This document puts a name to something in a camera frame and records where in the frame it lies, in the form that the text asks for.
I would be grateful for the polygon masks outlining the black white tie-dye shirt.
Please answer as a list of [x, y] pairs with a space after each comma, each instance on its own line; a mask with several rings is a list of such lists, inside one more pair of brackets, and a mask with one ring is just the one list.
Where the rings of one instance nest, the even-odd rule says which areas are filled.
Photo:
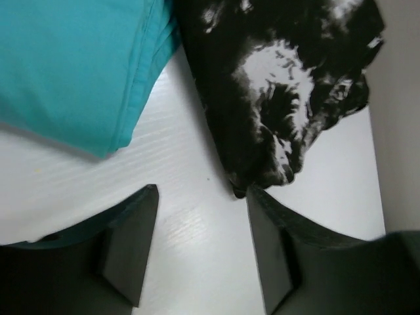
[[319, 135], [368, 104], [375, 1], [175, 1], [209, 130], [243, 198], [293, 182]]

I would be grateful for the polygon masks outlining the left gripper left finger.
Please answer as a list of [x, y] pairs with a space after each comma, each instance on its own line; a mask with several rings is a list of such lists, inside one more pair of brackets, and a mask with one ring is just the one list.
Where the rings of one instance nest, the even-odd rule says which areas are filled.
[[2, 314], [130, 314], [140, 304], [159, 192], [121, 203], [39, 241], [1, 247]]

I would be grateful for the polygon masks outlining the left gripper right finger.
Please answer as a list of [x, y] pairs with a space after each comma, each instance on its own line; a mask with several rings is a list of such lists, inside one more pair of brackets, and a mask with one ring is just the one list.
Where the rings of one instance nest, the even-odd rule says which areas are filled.
[[258, 187], [246, 200], [267, 314], [419, 313], [417, 231], [359, 240]]

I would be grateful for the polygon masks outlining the turquoise shorts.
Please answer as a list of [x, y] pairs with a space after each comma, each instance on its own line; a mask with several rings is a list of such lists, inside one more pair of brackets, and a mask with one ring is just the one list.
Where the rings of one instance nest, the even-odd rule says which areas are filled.
[[172, 1], [2, 1], [1, 122], [105, 158], [179, 44]]

